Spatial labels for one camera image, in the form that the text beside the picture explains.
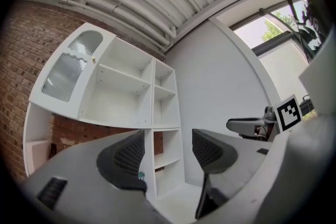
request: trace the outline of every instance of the cabinet door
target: cabinet door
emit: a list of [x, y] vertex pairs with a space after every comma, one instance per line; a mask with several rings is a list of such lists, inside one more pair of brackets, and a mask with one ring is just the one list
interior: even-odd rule
[[115, 37], [88, 23], [75, 30], [46, 62], [31, 91], [30, 102], [77, 119], [91, 74]]

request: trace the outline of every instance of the brick wall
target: brick wall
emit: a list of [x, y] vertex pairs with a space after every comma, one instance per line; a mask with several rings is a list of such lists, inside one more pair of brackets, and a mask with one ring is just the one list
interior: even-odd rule
[[[25, 178], [23, 127], [30, 91], [50, 55], [85, 22], [113, 32], [160, 58], [124, 33], [85, 15], [42, 3], [17, 2], [0, 38], [0, 151], [10, 174], [18, 181]], [[74, 144], [129, 130], [53, 115], [48, 134], [59, 152]]]

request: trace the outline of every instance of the green tree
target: green tree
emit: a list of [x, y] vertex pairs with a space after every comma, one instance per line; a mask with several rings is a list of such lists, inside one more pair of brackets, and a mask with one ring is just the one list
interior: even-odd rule
[[[285, 22], [286, 24], [288, 24], [289, 26], [293, 26], [295, 25], [293, 16], [288, 14], [288, 16], [281, 16], [281, 13], [277, 12], [275, 14], [278, 18], [280, 18], [283, 22]], [[267, 32], [265, 32], [263, 34], [263, 36], [261, 37], [263, 39], [263, 41], [268, 41], [278, 35], [280, 35], [282, 33], [282, 31], [275, 26], [273, 23], [271, 23], [269, 20], [265, 20], [265, 25], [267, 26]]]

